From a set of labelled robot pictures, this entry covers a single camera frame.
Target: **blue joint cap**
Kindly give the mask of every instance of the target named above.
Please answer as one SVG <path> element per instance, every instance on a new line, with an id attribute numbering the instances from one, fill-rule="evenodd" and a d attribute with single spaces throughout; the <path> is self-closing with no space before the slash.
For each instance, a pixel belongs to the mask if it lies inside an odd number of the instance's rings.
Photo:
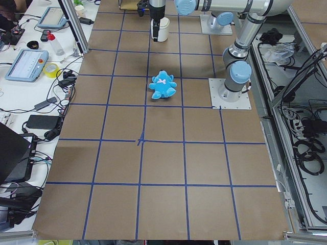
<path id="1" fill-rule="evenodd" d="M 234 19 L 234 15 L 231 12 L 224 12 L 218 15 L 217 22 L 221 26 L 229 25 Z"/>
<path id="2" fill-rule="evenodd" d="M 175 0 L 175 7 L 179 14 L 189 15 L 192 14 L 196 7 L 195 0 Z"/>
<path id="3" fill-rule="evenodd" d="M 237 61 L 230 68 L 230 77 L 238 84 L 249 81 L 251 73 L 251 66 L 245 61 Z"/>

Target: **starfish plush toy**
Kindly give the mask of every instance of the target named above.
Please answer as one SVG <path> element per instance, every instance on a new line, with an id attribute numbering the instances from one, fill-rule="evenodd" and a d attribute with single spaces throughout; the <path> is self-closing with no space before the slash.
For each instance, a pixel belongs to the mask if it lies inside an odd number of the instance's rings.
<path id="1" fill-rule="evenodd" d="M 173 96 L 176 93 L 174 88 L 177 86 L 173 79 L 174 76 L 169 76 L 165 70 L 161 70 L 156 77 L 152 77 L 153 83 L 149 84 L 149 88 L 154 90 L 152 98 L 157 100 Z"/>

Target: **yellow object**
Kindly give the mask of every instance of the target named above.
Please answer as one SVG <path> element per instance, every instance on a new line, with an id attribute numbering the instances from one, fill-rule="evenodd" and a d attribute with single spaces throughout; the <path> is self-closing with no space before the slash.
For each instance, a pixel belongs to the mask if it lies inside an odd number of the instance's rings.
<path id="1" fill-rule="evenodd" d="M 55 78 L 58 71 L 59 71 L 59 67 L 55 63 L 46 64 L 43 68 L 43 72 L 48 78 Z"/>
<path id="2" fill-rule="evenodd" d="M 73 245 L 73 240 L 39 240 L 39 245 Z"/>

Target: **blue and white device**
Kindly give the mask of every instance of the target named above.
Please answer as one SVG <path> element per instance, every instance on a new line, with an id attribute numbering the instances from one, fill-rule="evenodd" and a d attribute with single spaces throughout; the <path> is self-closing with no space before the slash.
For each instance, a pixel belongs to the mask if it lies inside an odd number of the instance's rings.
<path id="1" fill-rule="evenodd" d="M 48 57 L 49 53 L 46 50 L 21 50 L 7 72 L 5 79 L 34 82 L 40 76 Z"/>
<path id="2" fill-rule="evenodd" d="M 42 29 L 60 29 L 67 20 L 60 7 L 47 7 L 37 27 Z"/>

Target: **keyboard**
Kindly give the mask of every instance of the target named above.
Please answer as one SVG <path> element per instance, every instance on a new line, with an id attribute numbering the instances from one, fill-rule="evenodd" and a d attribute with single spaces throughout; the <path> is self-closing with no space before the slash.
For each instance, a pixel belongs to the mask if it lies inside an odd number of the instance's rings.
<path id="1" fill-rule="evenodd" d="M 0 111 L 0 123 L 6 125 L 9 128 L 9 125 L 13 122 L 14 115 L 9 112 Z"/>

